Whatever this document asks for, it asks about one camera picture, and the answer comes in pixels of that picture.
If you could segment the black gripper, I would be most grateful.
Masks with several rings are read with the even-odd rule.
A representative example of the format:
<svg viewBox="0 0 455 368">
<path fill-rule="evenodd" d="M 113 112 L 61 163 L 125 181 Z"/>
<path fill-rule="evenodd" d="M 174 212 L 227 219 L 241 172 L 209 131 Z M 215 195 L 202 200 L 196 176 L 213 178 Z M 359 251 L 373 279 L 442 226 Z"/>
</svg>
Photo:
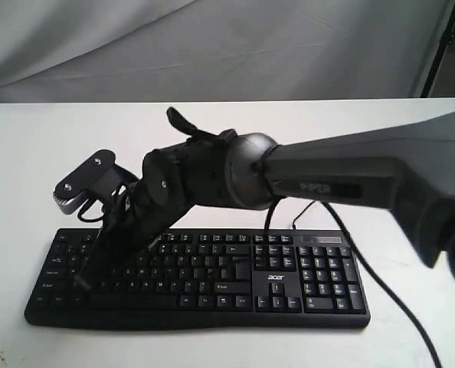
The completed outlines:
<svg viewBox="0 0 455 368">
<path fill-rule="evenodd" d="M 149 247 L 182 217 L 182 203 L 169 197 L 165 188 L 153 195 L 144 181 L 123 185 L 112 196 L 103 226 L 89 244 L 74 282 L 82 291 L 93 287 L 100 265 L 121 265 Z"/>
</svg>

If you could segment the dark grey Piper robot arm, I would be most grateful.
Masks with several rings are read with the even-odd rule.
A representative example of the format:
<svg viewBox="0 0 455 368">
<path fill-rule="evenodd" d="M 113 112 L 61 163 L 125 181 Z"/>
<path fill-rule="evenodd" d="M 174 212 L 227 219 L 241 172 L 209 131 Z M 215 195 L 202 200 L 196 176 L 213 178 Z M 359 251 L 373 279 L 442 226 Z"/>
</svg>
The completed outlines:
<svg viewBox="0 0 455 368">
<path fill-rule="evenodd" d="M 262 133 L 213 134 L 175 108 L 184 143 L 148 153 L 142 177 L 111 189 L 97 243 L 77 273 L 124 265 L 192 207 L 264 210 L 281 199 L 387 209 L 422 262 L 446 252 L 455 278 L 455 112 L 403 126 L 280 145 Z"/>
</svg>

